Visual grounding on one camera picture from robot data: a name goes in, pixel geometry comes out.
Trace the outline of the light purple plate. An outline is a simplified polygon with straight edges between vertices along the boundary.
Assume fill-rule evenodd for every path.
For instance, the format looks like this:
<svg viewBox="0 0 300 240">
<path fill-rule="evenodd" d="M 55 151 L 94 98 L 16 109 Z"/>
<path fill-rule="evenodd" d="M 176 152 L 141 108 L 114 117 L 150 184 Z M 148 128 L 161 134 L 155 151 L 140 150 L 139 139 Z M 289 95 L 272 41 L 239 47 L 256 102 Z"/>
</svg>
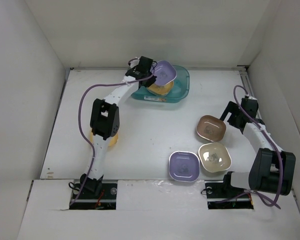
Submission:
<svg viewBox="0 0 300 240">
<path fill-rule="evenodd" d="M 177 71 L 168 61 L 160 60 L 154 68 L 154 76 L 156 85 L 165 86 L 176 79 Z"/>
</svg>

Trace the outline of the yellow plate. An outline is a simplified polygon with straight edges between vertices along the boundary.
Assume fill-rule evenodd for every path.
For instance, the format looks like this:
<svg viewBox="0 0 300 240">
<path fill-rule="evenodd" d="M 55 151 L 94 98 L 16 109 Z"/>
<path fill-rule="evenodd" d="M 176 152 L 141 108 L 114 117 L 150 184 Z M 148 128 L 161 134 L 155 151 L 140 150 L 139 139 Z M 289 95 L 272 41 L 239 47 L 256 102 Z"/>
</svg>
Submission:
<svg viewBox="0 0 300 240">
<path fill-rule="evenodd" d="M 162 86 L 153 83 L 146 89 L 154 95 L 166 96 L 173 87 L 174 87 L 174 81 L 171 81 L 171 82 L 167 83 L 166 85 L 162 85 Z"/>
<path fill-rule="evenodd" d="M 111 139 L 108 143 L 108 147 L 114 146 L 118 142 L 118 138 L 119 138 L 119 133 L 117 132 L 115 136 L 111 137 Z M 92 144 L 94 144 L 94 135 L 93 135 L 92 129 L 90 129 L 89 140 Z"/>
</svg>

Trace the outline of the brown plate with panda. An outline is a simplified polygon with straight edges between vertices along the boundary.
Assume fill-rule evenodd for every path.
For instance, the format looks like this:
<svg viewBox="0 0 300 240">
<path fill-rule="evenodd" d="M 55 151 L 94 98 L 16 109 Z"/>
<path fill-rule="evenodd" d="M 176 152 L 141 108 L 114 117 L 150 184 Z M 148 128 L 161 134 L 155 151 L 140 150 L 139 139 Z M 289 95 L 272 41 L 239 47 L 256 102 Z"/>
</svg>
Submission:
<svg viewBox="0 0 300 240">
<path fill-rule="evenodd" d="M 212 115 L 202 116 L 196 126 L 197 134 L 211 142 L 221 141 L 224 138 L 226 129 L 226 124 Z"/>
</svg>

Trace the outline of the dark purple plate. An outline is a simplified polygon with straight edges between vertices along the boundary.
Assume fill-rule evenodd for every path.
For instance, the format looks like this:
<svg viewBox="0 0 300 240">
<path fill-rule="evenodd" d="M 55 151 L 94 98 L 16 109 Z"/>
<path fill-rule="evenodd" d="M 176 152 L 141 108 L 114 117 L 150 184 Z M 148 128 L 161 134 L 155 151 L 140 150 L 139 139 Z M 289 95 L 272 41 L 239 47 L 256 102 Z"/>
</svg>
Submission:
<svg viewBox="0 0 300 240">
<path fill-rule="evenodd" d="M 192 183 L 200 175 L 200 160 L 189 151 L 175 151 L 168 160 L 169 176 L 178 182 Z"/>
</svg>

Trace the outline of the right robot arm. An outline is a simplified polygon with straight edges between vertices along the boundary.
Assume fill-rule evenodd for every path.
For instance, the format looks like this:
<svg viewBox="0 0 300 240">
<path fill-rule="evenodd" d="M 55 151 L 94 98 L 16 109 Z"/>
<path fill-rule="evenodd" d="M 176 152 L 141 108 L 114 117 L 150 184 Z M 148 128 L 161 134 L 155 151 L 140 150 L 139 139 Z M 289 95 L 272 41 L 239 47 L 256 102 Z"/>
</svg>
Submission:
<svg viewBox="0 0 300 240">
<path fill-rule="evenodd" d="M 245 96 L 240 105 L 230 101 L 220 120 L 239 129 L 252 145 L 256 156 L 249 172 L 229 171 L 223 177 L 221 191 L 227 197 L 233 197 L 239 189 L 254 190 L 276 194 L 290 193 L 296 164 L 296 156 L 284 151 L 271 138 L 262 119 L 256 118 L 258 100 Z"/>
</svg>

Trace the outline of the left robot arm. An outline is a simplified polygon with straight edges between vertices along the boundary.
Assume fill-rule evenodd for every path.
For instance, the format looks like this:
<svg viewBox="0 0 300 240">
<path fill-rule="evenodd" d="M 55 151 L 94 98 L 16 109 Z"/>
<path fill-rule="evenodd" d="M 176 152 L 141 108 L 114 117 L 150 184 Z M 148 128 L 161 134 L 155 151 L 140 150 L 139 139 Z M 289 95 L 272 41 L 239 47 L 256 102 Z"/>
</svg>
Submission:
<svg viewBox="0 0 300 240">
<path fill-rule="evenodd" d="M 104 165 L 110 140 L 119 131 L 120 104 L 124 103 L 132 93 L 140 87 L 148 87 L 156 81 L 154 76 L 155 61 L 141 56 L 129 62 L 129 69 L 119 83 L 95 84 L 90 86 L 82 95 L 78 109 L 78 127 L 83 139 L 92 148 L 92 159 L 84 174 L 80 177 L 79 192 L 84 191 L 90 198 L 97 198 L 102 192 Z M 92 141 L 85 136 L 81 124 L 81 113 L 84 99 L 88 92 L 98 87 L 115 87 L 106 97 L 96 98 L 92 104 L 90 128 Z"/>
</svg>

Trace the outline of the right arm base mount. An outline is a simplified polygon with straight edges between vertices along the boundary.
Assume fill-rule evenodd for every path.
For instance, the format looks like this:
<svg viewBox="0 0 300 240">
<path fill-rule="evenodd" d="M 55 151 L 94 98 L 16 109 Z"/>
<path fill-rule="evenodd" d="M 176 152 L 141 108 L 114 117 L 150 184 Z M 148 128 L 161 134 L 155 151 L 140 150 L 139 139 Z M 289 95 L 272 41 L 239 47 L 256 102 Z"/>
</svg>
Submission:
<svg viewBox="0 0 300 240">
<path fill-rule="evenodd" d="M 206 197 L 209 210 L 253 210 L 251 195 L 244 192 L 244 189 L 227 185 L 222 180 L 208 180 L 204 182 L 201 194 Z"/>
</svg>

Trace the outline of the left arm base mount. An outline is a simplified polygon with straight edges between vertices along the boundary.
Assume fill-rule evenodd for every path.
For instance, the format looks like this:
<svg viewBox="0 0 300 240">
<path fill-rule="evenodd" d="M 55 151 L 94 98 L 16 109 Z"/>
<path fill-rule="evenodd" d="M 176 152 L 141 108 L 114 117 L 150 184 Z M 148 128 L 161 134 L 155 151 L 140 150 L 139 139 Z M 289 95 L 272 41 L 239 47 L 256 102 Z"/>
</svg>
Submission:
<svg viewBox="0 0 300 240">
<path fill-rule="evenodd" d="M 69 209 L 70 210 L 116 210 L 118 183 L 116 181 L 106 181 L 102 184 L 99 195 L 95 196 L 88 190 L 82 190 L 75 203 L 71 202 L 77 197 L 80 190 L 80 183 L 71 182 L 72 190 Z"/>
</svg>

